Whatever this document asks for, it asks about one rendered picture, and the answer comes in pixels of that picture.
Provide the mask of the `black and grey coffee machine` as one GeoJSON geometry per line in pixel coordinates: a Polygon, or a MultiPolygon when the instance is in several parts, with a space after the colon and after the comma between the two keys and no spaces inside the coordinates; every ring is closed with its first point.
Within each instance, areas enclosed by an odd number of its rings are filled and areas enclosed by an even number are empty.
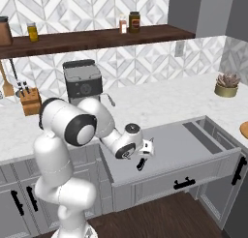
{"type": "Polygon", "coordinates": [[[77,105],[88,97],[101,99],[102,75],[93,59],[65,62],[63,72],[70,104],[77,105]]]}

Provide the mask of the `yellow oil jar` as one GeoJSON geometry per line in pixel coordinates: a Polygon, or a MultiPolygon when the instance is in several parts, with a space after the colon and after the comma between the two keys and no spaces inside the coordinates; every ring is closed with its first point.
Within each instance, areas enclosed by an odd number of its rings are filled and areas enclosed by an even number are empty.
{"type": "Polygon", "coordinates": [[[29,40],[31,42],[37,42],[39,40],[39,35],[35,22],[31,22],[27,24],[27,31],[29,35],[29,40]]]}

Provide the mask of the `white wall outlet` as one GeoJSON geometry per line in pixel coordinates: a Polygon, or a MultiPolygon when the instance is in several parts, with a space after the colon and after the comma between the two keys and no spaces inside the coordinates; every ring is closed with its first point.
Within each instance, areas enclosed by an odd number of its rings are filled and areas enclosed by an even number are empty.
{"type": "Polygon", "coordinates": [[[184,41],[177,41],[175,44],[175,52],[174,56],[175,57],[182,57],[183,56],[183,51],[184,51],[184,41]]]}

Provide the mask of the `wooden knife block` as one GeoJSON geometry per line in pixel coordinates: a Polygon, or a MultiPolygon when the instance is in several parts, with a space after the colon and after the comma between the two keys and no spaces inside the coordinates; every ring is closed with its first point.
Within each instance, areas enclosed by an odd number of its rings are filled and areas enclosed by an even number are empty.
{"type": "Polygon", "coordinates": [[[39,90],[37,88],[24,90],[20,94],[20,102],[25,116],[38,114],[42,106],[39,90]]]}

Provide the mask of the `grey open drawer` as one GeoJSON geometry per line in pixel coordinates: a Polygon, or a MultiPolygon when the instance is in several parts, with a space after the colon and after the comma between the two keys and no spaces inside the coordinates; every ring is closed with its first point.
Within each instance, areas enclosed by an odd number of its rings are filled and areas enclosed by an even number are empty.
{"type": "Polygon", "coordinates": [[[240,149],[221,145],[203,129],[205,120],[194,118],[144,130],[143,135],[153,139],[155,151],[141,171],[137,170],[140,155],[117,159],[102,147],[113,210],[119,212],[233,174],[240,149]],[[181,183],[186,177],[196,184],[175,190],[174,181],[181,183]]]}

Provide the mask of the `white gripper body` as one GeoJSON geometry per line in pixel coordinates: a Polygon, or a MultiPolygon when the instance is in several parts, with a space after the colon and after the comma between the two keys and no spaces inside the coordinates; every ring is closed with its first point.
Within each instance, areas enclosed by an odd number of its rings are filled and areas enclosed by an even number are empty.
{"type": "Polygon", "coordinates": [[[153,157],[154,156],[154,143],[153,143],[153,139],[149,139],[149,140],[144,140],[143,141],[143,146],[140,149],[140,154],[145,157],[145,158],[149,158],[149,157],[153,157]]]}

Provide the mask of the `dark jar with green lid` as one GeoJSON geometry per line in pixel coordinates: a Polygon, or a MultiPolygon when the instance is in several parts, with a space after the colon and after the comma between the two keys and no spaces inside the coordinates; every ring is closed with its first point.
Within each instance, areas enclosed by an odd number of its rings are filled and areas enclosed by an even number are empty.
{"type": "Polygon", "coordinates": [[[129,13],[129,32],[138,33],[140,31],[140,13],[130,12],[129,13]]]}

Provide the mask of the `wooden spatula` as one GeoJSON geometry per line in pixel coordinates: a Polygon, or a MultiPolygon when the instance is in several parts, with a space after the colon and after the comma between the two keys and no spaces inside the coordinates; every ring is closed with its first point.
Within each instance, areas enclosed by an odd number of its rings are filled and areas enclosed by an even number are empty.
{"type": "Polygon", "coordinates": [[[14,87],[13,85],[7,80],[7,77],[5,75],[4,69],[3,69],[3,65],[2,62],[0,61],[0,73],[2,74],[4,83],[3,83],[3,91],[4,91],[4,95],[6,97],[10,97],[13,96],[15,94],[14,92],[14,87]]]}

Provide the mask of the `grey angled cupboard door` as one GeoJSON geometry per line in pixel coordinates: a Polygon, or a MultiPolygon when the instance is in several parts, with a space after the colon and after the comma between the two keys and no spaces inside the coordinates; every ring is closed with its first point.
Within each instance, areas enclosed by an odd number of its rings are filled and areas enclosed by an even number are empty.
{"type": "Polygon", "coordinates": [[[248,154],[241,151],[232,175],[206,183],[199,187],[197,194],[198,201],[220,229],[223,229],[225,226],[247,170],[248,154]],[[241,180],[233,186],[232,179],[242,156],[246,157],[247,165],[243,166],[241,170],[241,180]]]}

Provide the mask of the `dark wooden wall shelf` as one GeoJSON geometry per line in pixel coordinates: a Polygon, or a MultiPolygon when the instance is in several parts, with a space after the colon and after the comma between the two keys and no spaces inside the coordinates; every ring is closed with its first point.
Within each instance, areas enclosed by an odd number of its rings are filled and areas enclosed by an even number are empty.
{"type": "Polygon", "coordinates": [[[135,34],[121,34],[118,29],[46,34],[40,35],[35,43],[28,36],[22,36],[14,37],[10,46],[0,46],[0,59],[181,41],[195,37],[194,33],[167,24],[142,26],[135,34]]]}

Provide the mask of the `round wooden cutting board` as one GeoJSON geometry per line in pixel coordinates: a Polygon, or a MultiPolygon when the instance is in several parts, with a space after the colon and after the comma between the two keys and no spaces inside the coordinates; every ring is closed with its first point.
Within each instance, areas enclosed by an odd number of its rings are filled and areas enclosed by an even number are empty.
{"type": "Polygon", "coordinates": [[[241,132],[241,134],[248,139],[248,121],[243,122],[240,127],[239,130],[241,132]]]}

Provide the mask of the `brown canister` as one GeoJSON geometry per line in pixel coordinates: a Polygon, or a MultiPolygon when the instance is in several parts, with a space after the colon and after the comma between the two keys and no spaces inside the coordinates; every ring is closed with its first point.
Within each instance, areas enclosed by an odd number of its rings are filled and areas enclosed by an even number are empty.
{"type": "Polygon", "coordinates": [[[9,19],[6,16],[0,16],[0,46],[11,45],[13,36],[11,33],[9,19]]]}

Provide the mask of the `succulent in olive pot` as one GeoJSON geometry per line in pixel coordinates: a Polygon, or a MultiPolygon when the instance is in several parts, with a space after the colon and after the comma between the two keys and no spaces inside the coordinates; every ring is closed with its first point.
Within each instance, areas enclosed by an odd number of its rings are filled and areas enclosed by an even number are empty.
{"type": "Polygon", "coordinates": [[[236,95],[240,78],[237,74],[219,74],[214,93],[220,97],[232,98],[236,95]]]}

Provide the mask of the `black hanging utensil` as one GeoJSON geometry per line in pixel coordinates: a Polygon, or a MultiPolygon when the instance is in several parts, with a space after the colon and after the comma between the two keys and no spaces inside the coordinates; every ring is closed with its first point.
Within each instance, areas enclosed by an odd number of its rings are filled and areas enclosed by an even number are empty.
{"type": "Polygon", "coordinates": [[[14,61],[13,61],[12,58],[9,58],[9,61],[10,61],[10,64],[11,64],[11,67],[12,67],[12,70],[13,70],[13,73],[14,73],[15,81],[16,81],[18,86],[21,86],[21,83],[18,80],[18,77],[17,77],[17,74],[16,74],[16,68],[15,68],[15,65],[14,65],[14,61]]]}

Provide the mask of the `orange and white spice shaker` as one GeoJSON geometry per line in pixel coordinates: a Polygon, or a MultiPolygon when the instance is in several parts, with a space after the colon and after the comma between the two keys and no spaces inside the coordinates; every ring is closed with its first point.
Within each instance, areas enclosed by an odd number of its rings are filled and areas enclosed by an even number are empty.
{"type": "Polygon", "coordinates": [[[127,20],[125,15],[120,15],[119,17],[119,32],[121,34],[127,33],[127,20]]]}

